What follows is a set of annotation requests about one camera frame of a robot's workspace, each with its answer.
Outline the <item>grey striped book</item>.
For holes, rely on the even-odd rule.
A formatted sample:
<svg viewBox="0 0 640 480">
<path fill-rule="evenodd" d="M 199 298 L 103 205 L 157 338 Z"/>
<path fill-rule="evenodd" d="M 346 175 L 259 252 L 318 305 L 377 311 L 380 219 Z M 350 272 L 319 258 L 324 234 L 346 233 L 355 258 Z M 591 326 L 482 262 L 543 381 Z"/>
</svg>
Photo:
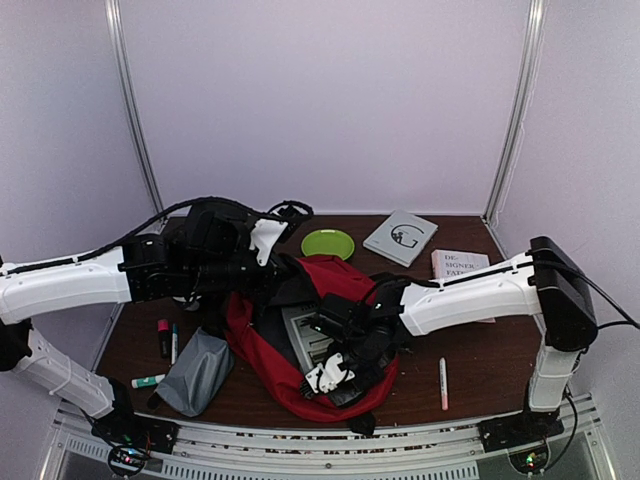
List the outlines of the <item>grey striped book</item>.
<svg viewBox="0 0 640 480">
<path fill-rule="evenodd" d="M 310 325 L 317 312 L 315 304 L 301 304 L 283 307 L 282 319 L 289 342 L 293 347 L 300 370 L 310 372 L 318 363 L 322 363 L 332 343 L 332 339 Z"/>
</svg>

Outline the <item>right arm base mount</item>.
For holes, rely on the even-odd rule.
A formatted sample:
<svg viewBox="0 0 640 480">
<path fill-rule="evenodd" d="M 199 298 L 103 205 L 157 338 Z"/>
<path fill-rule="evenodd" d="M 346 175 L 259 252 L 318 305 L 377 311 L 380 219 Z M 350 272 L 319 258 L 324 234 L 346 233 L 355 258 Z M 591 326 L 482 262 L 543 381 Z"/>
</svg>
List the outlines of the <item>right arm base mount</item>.
<svg viewBox="0 0 640 480">
<path fill-rule="evenodd" d="M 562 434 L 564 425 L 549 414 L 521 412 L 481 421 L 478 432 L 485 453 L 506 452 L 516 472 L 532 476 L 550 465 L 548 441 Z"/>
</svg>

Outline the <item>rose cover book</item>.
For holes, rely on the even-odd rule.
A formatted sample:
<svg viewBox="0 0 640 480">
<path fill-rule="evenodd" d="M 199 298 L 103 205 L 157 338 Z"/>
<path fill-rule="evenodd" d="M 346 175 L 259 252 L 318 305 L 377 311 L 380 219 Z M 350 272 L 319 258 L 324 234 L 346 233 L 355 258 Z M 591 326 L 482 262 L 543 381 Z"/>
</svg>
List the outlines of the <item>rose cover book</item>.
<svg viewBox="0 0 640 480">
<path fill-rule="evenodd" d="M 490 266 L 486 254 L 436 249 L 431 253 L 433 277 L 448 278 Z"/>
</svg>

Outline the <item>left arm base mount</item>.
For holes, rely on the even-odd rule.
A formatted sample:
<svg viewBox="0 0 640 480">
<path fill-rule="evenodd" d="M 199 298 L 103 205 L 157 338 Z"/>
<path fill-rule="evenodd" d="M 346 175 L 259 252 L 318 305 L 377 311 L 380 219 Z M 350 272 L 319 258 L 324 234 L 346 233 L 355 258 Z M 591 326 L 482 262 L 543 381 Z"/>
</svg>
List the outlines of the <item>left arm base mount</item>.
<svg viewBox="0 0 640 480">
<path fill-rule="evenodd" d="M 91 433 L 108 447 L 106 463 L 117 478 L 141 473 L 154 459 L 154 453 L 171 454 L 177 441 L 179 425 L 175 422 L 136 416 L 127 428 L 109 426 L 103 419 L 86 420 Z"/>
</svg>

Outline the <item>red backpack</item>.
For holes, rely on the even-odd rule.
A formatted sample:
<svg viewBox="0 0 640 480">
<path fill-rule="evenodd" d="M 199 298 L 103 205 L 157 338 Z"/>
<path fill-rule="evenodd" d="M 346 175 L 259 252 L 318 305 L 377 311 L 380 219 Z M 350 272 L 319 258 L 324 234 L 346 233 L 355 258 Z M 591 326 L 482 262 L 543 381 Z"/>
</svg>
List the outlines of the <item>red backpack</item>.
<svg viewBox="0 0 640 480">
<path fill-rule="evenodd" d="M 371 436 L 398 373 L 400 329 L 374 311 L 389 306 L 390 279 L 336 256 L 280 254 L 274 272 L 230 294 L 226 339 L 286 410 Z"/>
</svg>

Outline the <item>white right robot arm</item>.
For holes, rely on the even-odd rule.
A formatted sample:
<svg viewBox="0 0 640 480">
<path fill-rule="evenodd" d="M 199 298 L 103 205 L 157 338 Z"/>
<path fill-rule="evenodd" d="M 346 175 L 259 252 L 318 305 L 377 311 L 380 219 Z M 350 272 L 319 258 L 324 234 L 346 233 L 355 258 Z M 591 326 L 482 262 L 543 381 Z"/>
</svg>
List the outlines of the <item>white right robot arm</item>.
<svg viewBox="0 0 640 480">
<path fill-rule="evenodd" d="M 544 334 L 523 411 L 513 419 L 519 440 L 535 440 L 555 422 L 577 359 L 598 335 L 582 270 L 550 238 L 528 251 L 470 273 L 417 282 L 407 276 L 377 281 L 356 300 L 329 293 L 309 319 L 332 339 L 330 353 L 305 374 L 306 398 L 347 384 L 367 391 L 382 380 L 380 359 L 409 337 L 488 318 L 539 315 Z"/>
</svg>

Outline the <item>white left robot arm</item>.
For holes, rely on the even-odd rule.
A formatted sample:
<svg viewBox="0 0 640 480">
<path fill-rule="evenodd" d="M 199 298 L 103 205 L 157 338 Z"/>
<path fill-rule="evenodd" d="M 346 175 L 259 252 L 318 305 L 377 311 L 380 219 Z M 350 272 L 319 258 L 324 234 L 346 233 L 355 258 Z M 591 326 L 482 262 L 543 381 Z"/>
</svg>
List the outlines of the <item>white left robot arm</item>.
<svg viewBox="0 0 640 480">
<path fill-rule="evenodd" d="M 32 325 L 34 317 L 101 304 L 271 293 L 286 268 L 274 252 L 314 215 L 285 200 L 266 212 L 208 196 L 172 205 L 93 251 L 1 266 L 1 368 L 81 409 L 123 444 L 144 433 L 127 389 L 78 365 Z"/>
</svg>

